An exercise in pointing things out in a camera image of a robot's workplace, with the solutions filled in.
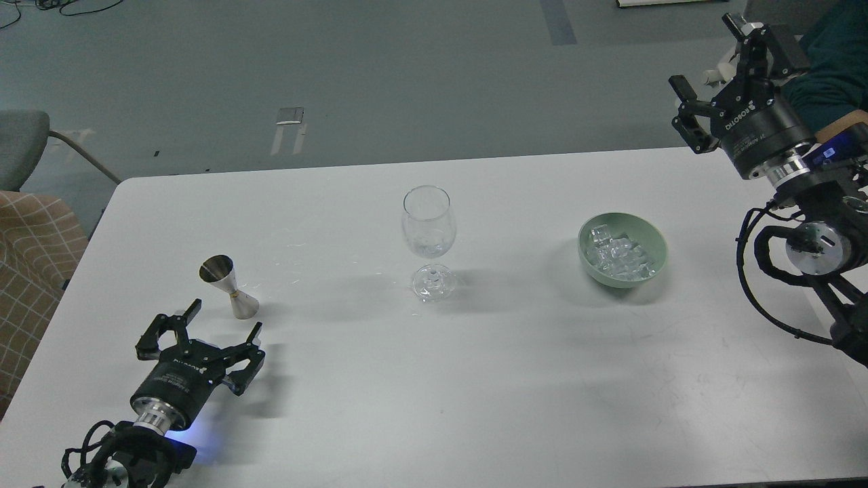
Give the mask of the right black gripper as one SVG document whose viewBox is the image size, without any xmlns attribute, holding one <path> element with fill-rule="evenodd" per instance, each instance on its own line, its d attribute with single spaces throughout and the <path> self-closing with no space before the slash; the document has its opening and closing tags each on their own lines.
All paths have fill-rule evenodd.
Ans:
<svg viewBox="0 0 868 488">
<path fill-rule="evenodd" d="M 811 62 L 785 24 L 748 22 L 738 13 L 725 13 L 722 22 L 736 40 L 734 53 L 720 62 L 720 83 L 728 86 L 710 103 L 698 99 L 684 75 L 671 75 L 679 100 L 671 125 L 694 154 L 720 147 L 742 179 L 756 179 L 768 161 L 789 151 L 803 155 L 815 141 L 775 85 L 806 74 Z M 712 134 L 699 117 L 711 121 Z"/>
</svg>

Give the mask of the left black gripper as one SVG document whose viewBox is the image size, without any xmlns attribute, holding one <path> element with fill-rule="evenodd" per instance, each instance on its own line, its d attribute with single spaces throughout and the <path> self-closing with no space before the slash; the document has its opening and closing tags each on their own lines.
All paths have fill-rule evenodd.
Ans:
<svg viewBox="0 0 868 488">
<path fill-rule="evenodd" d="M 189 429 L 219 385 L 235 396 L 243 395 L 266 357 L 258 340 L 263 322 L 255 323 L 239 345 L 191 349 L 187 327 L 201 307 L 202 300 L 196 298 L 182 314 L 158 313 L 134 346 L 139 361 L 156 359 L 157 363 L 131 396 L 130 405 L 138 414 L 156 407 L 170 420 L 165 430 Z M 160 339 L 167 331 L 174 334 L 180 349 L 160 349 Z"/>
</svg>

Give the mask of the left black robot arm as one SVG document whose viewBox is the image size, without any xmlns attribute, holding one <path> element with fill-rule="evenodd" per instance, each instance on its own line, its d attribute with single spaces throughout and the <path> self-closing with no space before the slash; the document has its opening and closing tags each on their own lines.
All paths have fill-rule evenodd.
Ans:
<svg viewBox="0 0 868 488">
<path fill-rule="evenodd" d="M 168 433 L 189 429 L 218 386 L 241 396 L 266 357 L 258 345 L 261 323 L 229 347 L 190 337 L 187 327 L 201 304 L 196 299 L 183 313 L 156 315 L 140 336 L 136 357 L 155 367 L 130 398 L 136 419 L 93 424 L 80 447 L 63 453 L 66 486 L 164 487 L 192 466 L 196 448 Z"/>
</svg>

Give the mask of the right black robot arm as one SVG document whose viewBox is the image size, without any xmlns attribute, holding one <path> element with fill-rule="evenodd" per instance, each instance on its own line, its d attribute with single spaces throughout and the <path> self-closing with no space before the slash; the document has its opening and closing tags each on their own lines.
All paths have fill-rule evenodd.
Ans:
<svg viewBox="0 0 868 488">
<path fill-rule="evenodd" d="M 710 101 L 701 101 L 682 75 L 669 84 L 681 104 L 672 126 L 689 148 L 721 148 L 745 180 L 766 177 L 775 195 L 750 209 L 737 238 L 741 287 L 761 314 L 744 272 L 745 250 L 775 280 L 815 291 L 833 317 L 824 338 L 769 317 L 791 336 L 833 346 L 867 364 L 867 303 L 844 278 L 867 260 L 866 125 L 856 123 L 816 144 L 779 85 L 807 72 L 809 61 L 784 24 L 748 22 L 741 14 L 722 21 L 736 40 L 731 77 Z"/>
</svg>

